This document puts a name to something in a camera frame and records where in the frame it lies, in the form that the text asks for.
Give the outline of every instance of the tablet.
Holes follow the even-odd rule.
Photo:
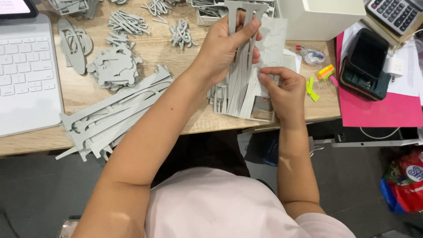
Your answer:
[[[0,0],[0,20],[34,18],[38,10],[32,0]]]

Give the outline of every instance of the wooden desk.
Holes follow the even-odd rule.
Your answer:
[[[94,49],[87,57],[87,62],[91,62],[99,50],[109,47],[105,40],[105,37],[111,31],[107,27],[109,16],[112,11],[121,8],[129,13],[144,17],[146,22],[150,24],[148,28],[151,31],[150,35],[129,35],[129,39],[135,42],[135,47],[132,51],[144,61],[141,66],[138,65],[142,69],[141,78],[151,75],[157,64],[167,65],[175,77],[180,75],[192,63],[200,47],[185,47],[184,51],[181,51],[177,47],[172,47],[169,42],[171,38],[169,27],[175,24],[179,18],[188,20],[191,36],[200,45],[209,27],[197,26],[195,11],[187,4],[178,4],[173,8],[173,13],[164,16],[170,25],[154,22],[150,20],[151,15],[148,10],[140,7],[147,2],[149,0],[128,0],[128,4],[117,6],[114,3],[108,2],[108,0],[104,0],[104,2],[98,4],[96,16],[93,20],[66,17],[72,24],[85,29],[93,40]],[[81,76],[72,68],[66,67],[65,55],[60,48],[60,36],[57,30],[57,22],[60,19],[60,15],[52,11],[51,6],[46,0],[42,0],[42,3],[37,5],[37,8],[40,13],[49,16],[52,22],[65,112],[72,114],[78,109],[86,108],[109,96],[110,92],[98,86],[89,75]],[[308,42],[308,44],[319,49],[324,49],[326,55],[330,56],[330,63],[335,65],[333,42]],[[300,73],[308,78],[317,71],[318,68],[302,64]],[[323,83],[316,82],[314,91],[320,96],[320,99],[317,102],[313,102],[309,96],[306,96],[305,117],[308,121],[330,119],[341,115],[337,89],[329,81]],[[267,124],[269,123],[215,114],[212,107],[208,104],[208,100],[204,99],[200,108],[189,120],[182,133],[200,133]],[[61,149],[72,146],[73,143],[68,139],[64,131],[59,127],[52,127],[0,138],[0,155]]]

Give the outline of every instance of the pink shirt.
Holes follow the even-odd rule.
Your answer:
[[[261,182],[220,169],[192,168],[151,190],[148,238],[355,238],[319,213],[293,220]]]

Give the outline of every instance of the zipper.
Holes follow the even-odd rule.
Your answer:
[[[348,83],[346,83],[346,82],[343,80],[343,78],[342,78],[342,73],[343,73],[343,71],[344,71],[344,68],[345,68],[345,60],[344,60],[343,65],[342,65],[342,70],[341,70],[341,73],[339,74],[339,80],[341,81],[341,83],[342,83],[343,85],[345,85],[345,86],[347,86],[347,87],[349,87],[349,88],[351,88],[351,89],[354,89],[354,90],[356,90],[356,91],[359,91],[360,93],[362,93],[362,94],[364,94],[364,95],[368,96],[369,98],[373,99],[374,101],[380,101],[379,99],[377,99],[377,98],[373,97],[372,95],[370,95],[370,94],[368,94],[368,93],[366,93],[366,92],[362,91],[361,89],[358,89],[358,88],[356,88],[356,87],[354,87],[354,86],[349,85]]]

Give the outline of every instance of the plastic bag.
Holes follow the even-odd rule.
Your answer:
[[[392,211],[423,211],[423,149],[395,159],[385,172],[380,189]]]

